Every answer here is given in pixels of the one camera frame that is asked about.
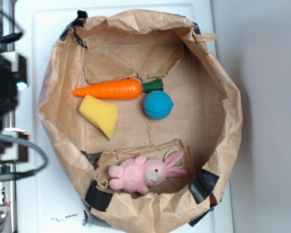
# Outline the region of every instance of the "plush bunny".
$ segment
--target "plush bunny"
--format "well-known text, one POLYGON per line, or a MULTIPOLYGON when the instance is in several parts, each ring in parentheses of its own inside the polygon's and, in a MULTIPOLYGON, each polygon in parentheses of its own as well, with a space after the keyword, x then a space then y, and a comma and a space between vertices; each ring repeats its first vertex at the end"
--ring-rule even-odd
POLYGON ((119 166, 110 166, 108 174, 113 178, 109 181, 109 187, 113 190, 123 190, 127 193, 138 192, 145 195, 149 192, 148 186, 161 184, 167 178, 180 178, 187 176, 188 172, 174 168, 184 155, 183 151, 177 151, 169 155, 165 161, 159 159, 147 159, 145 155, 139 155, 135 159, 127 159, 119 166))

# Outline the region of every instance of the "white wall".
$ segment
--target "white wall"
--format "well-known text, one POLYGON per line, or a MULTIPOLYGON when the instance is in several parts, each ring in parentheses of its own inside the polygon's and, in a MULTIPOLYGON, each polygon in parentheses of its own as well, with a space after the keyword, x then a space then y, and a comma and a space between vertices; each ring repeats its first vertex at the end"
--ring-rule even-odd
POLYGON ((291 0, 213 0, 217 56, 242 93, 235 233, 291 233, 291 0))

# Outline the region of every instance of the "toy carrot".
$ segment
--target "toy carrot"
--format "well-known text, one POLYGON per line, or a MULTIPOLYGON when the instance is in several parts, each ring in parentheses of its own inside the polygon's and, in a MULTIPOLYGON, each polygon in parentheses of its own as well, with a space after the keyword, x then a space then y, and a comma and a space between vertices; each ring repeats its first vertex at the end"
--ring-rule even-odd
POLYGON ((85 97, 87 94, 97 99, 131 100, 138 98, 142 92, 164 90, 161 79, 141 84, 136 79, 122 79, 97 83, 72 91, 75 96, 85 97))

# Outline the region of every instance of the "gray cable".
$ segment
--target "gray cable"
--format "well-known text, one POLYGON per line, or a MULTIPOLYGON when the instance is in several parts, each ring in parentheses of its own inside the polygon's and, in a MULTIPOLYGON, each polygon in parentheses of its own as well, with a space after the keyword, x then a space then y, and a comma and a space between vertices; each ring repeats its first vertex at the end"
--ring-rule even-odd
POLYGON ((47 166, 48 158, 45 155, 45 153, 36 144, 31 143, 31 142, 29 142, 25 139, 22 139, 22 138, 15 138, 15 137, 11 137, 8 135, 2 135, 2 134, 0 134, 0 141, 17 143, 19 145, 22 145, 22 146, 25 146, 28 148, 32 148, 36 152, 38 152, 41 155, 42 159, 44 160, 44 163, 37 169, 29 170, 26 172, 15 172, 15 173, 11 173, 11 174, 1 174, 0 181, 18 180, 21 178, 29 177, 29 176, 36 174, 37 172, 39 172, 40 170, 42 170, 43 168, 45 168, 47 166))

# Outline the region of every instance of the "bunny ear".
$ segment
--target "bunny ear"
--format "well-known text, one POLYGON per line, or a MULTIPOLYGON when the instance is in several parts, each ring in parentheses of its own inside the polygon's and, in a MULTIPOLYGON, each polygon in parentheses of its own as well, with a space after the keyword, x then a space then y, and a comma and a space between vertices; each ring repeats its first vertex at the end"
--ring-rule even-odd
POLYGON ((187 175, 188 175, 188 172, 184 169, 171 168, 167 172, 166 177, 167 178, 182 178, 182 177, 186 177, 187 175))
POLYGON ((167 167, 167 170, 169 170, 170 168, 173 167, 173 165, 175 165, 184 155, 184 152, 179 150, 176 151, 174 153, 172 153, 171 155, 169 155, 165 160, 164 163, 167 167))

